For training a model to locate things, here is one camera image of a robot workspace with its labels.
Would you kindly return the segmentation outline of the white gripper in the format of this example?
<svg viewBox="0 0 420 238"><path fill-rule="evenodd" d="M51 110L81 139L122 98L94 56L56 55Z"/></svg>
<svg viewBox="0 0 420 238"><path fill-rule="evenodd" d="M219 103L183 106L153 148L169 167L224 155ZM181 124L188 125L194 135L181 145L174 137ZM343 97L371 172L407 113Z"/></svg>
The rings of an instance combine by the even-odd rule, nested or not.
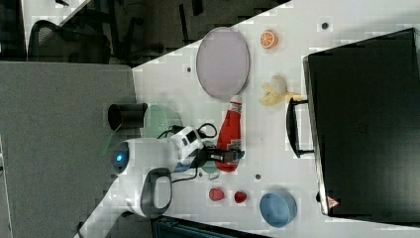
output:
<svg viewBox="0 0 420 238"><path fill-rule="evenodd" d="M177 165L179 167L190 167L199 152L204 148L204 144L198 134L198 131L190 126L181 127L177 125L172 126L171 131L173 135L170 136L169 139L172 140L177 147ZM222 165L237 165L239 163L239 159L241 159L244 155L244 151L223 151L220 149L211 149L206 152L206 161Z"/></svg>

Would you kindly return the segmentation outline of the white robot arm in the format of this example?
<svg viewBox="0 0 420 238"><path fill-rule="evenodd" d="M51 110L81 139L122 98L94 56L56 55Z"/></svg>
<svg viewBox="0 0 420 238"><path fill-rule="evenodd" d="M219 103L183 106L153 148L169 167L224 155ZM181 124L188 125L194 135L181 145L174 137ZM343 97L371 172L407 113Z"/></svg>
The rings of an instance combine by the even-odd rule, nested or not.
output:
<svg viewBox="0 0 420 238"><path fill-rule="evenodd" d="M73 238L105 238L118 218L125 212L156 218L166 212L168 204L157 205L156 186L171 175L206 162L232 163L245 152L236 139L228 149L207 147L207 135L193 127L171 126L169 137L136 138L122 142L111 160L117 178L88 218L79 225Z"/></svg>

